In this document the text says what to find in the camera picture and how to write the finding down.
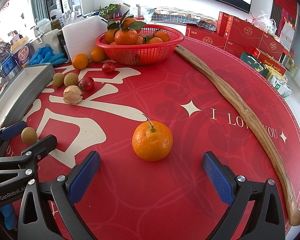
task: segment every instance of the wooden stick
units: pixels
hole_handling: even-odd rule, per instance
[[[223,97],[238,111],[247,126],[256,136],[265,152],[267,153],[275,172],[280,180],[289,222],[292,226],[300,225],[300,210],[297,208],[295,192],[287,171],[284,167],[281,156],[279,155],[273,141],[264,129],[262,123],[250,107],[243,101],[240,95],[222,78],[216,75],[201,59],[184,47],[177,45],[175,52],[183,57],[195,69],[204,74],[223,95]]]

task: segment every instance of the red tomato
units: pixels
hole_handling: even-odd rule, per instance
[[[82,91],[89,91],[94,86],[94,80],[92,77],[84,77],[82,80],[80,80],[78,87]]]
[[[115,64],[111,61],[106,62],[102,65],[102,71],[104,73],[109,74],[109,73],[113,72],[114,70],[115,70]]]

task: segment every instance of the paper towel roll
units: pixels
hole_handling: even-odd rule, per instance
[[[101,19],[98,15],[91,16],[62,28],[71,59],[80,53],[91,59],[90,52],[96,46],[96,38],[107,31],[107,24]]]

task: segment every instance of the red table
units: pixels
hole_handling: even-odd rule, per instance
[[[236,57],[206,43],[186,38],[182,43],[228,82],[257,114],[268,131],[290,176],[300,205],[300,130],[289,107],[276,90]],[[273,178],[284,203],[272,165],[237,111],[213,84],[177,54],[155,65],[120,65],[106,75],[101,63],[81,70],[72,66],[56,72],[89,75],[96,82],[78,105],[63,102],[65,87],[48,86],[26,114],[28,126],[40,138],[53,134],[57,150],[39,164],[41,181],[67,174],[88,152],[96,150],[101,166],[75,206],[100,240],[205,239],[227,205],[220,201],[202,168],[202,155],[212,151],[235,174],[248,180]],[[133,152],[131,138],[145,121],[165,123],[173,134],[170,154],[146,162]],[[13,139],[7,154],[25,149]],[[54,217],[69,238],[55,205]],[[249,204],[234,235],[237,239],[249,217]],[[287,213],[284,207],[286,231]]]

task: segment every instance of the red plastic basket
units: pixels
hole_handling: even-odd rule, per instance
[[[103,48],[110,59],[121,64],[148,65],[157,63],[169,57],[176,45],[185,38],[178,30],[161,25],[146,25],[140,33],[152,35],[158,29],[168,33],[170,41],[142,45],[107,45],[104,33],[96,39],[96,46]]]

